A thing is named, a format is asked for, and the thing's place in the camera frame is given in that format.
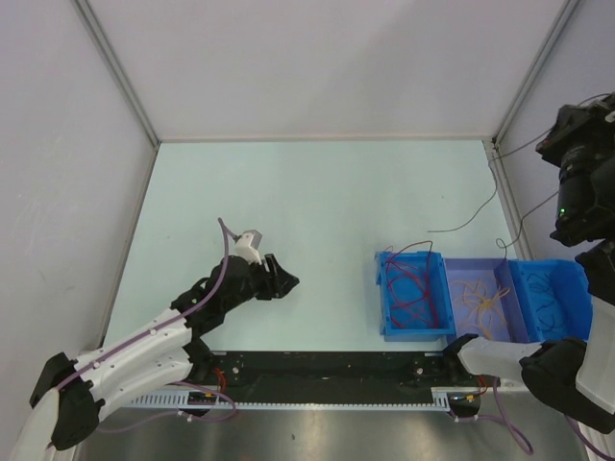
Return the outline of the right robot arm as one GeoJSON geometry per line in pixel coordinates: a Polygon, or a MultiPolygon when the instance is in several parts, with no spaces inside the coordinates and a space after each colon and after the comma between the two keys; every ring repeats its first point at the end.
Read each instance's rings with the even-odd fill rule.
{"type": "Polygon", "coordinates": [[[536,145],[558,169],[557,210],[551,238],[593,248],[572,261],[550,260],[549,293],[563,309],[555,333],[540,333],[530,293],[530,264],[507,265],[530,339],[497,342],[466,333],[444,354],[443,373],[454,385],[478,375],[524,384],[539,401],[602,434],[614,430],[614,96],[564,105],[536,145]]]}

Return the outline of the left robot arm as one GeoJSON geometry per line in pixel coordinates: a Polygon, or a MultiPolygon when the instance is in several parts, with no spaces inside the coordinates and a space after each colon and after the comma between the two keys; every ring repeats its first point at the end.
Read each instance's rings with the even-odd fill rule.
{"type": "Polygon", "coordinates": [[[202,336],[243,303],[282,299],[299,282],[271,254],[260,262],[231,255],[133,337],[77,358],[53,355],[30,397],[36,407],[49,390],[59,393],[58,416],[44,445],[71,449],[130,400],[176,381],[206,381],[214,364],[202,336]]]}

